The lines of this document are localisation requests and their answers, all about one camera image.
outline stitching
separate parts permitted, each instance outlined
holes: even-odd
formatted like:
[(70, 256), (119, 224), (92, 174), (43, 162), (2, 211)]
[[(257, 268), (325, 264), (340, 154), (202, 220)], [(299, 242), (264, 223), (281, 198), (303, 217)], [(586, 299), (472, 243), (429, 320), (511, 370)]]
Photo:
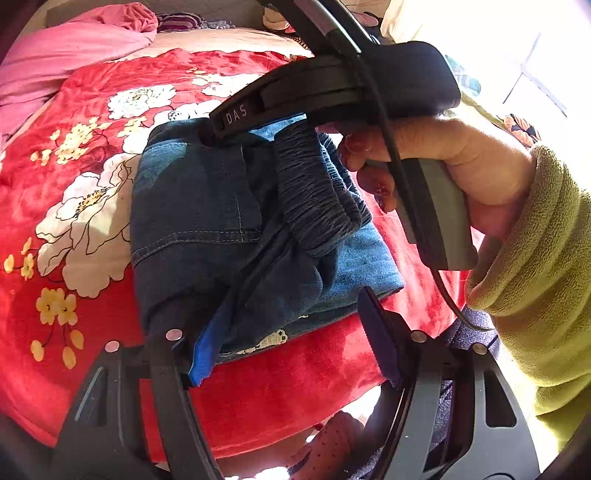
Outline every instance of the stitching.
[[(188, 240), (171, 240), (170, 242), (167, 242), (163, 245), (160, 245), (159, 247), (157, 247), (155, 250), (152, 250), (151, 252), (148, 252), (144, 255), (142, 255), (141, 257), (139, 257), (137, 260), (133, 260), (133, 264), (137, 265), (139, 262), (141, 262), (144, 258), (149, 257), (152, 254), (155, 254), (156, 252), (158, 252), (159, 250), (162, 250), (164, 247), (167, 247), (169, 245), (172, 244), (183, 244), (183, 243), (196, 243), (196, 244), (221, 244), (221, 243), (238, 243), (241, 242), (242, 240), (194, 240), (194, 239), (188, 239)], [(136, 254), (138, 253), (138, 250), (136, 250), (133, 254), (132, 257), (136, 256)]]
[(173, 235), (183, 235), (184, 233), (239, 233), (241, 235), (241, 239), (242, 239), (242, 232), (240, 230), (189, 230), (187, 232), (174, 232), (171, 233), (170, 235), (164, 236), (159, 240), (156, 240), (155, 242), (152, 242), (151, 244), (146, 245), (145, 247), (142, 248), (138, 248), (134, 254), (141, 252), (142, 250), (146, 250), (147, 248), (151, 247), (152, 245), (156, 245), (158, 243), (160, 243), (162, 240), (166, 240), (167, 238), (170, 238)]
[[(228, 169), (226, 168), (226, 163), (223, 160), (222, 156), (222, 168), (223, 171), (226, 172), (226, 178), (228, 179), (228, 187), (230, 187), (230, 174), (228, 173)], [(234, 203), (236, 203), (236, 210), (238, 211), (238, 229), (240, 231), (240, 240), (244, 240), (242, 237), (242, 219), (240, 218), (240, 207), (238, 206), (238, 199), (236, 198), (236, 192), (232, 189), (232, 196), (234, 197)]]

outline green fleece sleeve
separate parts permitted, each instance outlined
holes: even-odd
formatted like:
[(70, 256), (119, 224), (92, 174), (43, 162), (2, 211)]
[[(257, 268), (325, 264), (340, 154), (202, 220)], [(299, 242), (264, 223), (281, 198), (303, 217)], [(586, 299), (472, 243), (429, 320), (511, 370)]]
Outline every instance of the green fleece sleeve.
[(504, 244), (485, 238), (467, 304), (492, 316), (562, 447), (591, 410), (591, 196), (551, 150), (531, 154), (530, 196)]

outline jeans pocket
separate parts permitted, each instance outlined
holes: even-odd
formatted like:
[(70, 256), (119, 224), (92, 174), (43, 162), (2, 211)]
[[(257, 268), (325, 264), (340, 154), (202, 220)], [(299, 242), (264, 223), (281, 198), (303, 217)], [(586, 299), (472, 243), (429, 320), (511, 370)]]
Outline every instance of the jeans pocket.
[(170, 130), (174, 124), (186, 130), (185, 123), (166, 124), (169, 135), (159, 131), (139, 163), (130, 225), (134, 266), (174, 244), (256, 242), (260, 236), (261, 211), (241, 147), (209, 148), (196, 133), (175, 138)]

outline bed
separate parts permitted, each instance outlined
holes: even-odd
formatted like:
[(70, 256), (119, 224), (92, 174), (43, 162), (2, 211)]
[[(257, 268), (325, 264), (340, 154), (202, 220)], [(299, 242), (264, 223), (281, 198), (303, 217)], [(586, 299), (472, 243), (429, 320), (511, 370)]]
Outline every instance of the bed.
[[(140, 51), (78, 68), (0, 154), (0, 410), (53, 446), (86, 370), (110, 340), (142, 343), (129, 251), (131, 188), (150, 131), (207, 116), (265, 72), (309, 56), (237, 28), (158, 34)], [(365, 200), (406, 281), (384, 300), (436, 336), (453, 321), (396, 215)], [(463, 304), (465, 273), (446, 273)], [(194, 407), (217, 457), (323, 421), (382, 381), (356, 314), (218, 365)], [(150, 454), (164, 461), (149, 385)]]

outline pink fabric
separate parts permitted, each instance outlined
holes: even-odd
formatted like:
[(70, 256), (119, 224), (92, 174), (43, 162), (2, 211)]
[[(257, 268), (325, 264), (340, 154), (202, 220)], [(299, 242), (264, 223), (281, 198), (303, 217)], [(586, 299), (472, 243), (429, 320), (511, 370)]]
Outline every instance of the pink fabric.
[(300, 448), (285, 465), (289, 480), (329, 480), (362, 440), (363, 423), (344, 411), (326, 422), (314, 439)]
[(158, 21), (140, 3), (95, 8), (19, 38), (0, 65), (0, 150), (79, 67), (149, 46)]

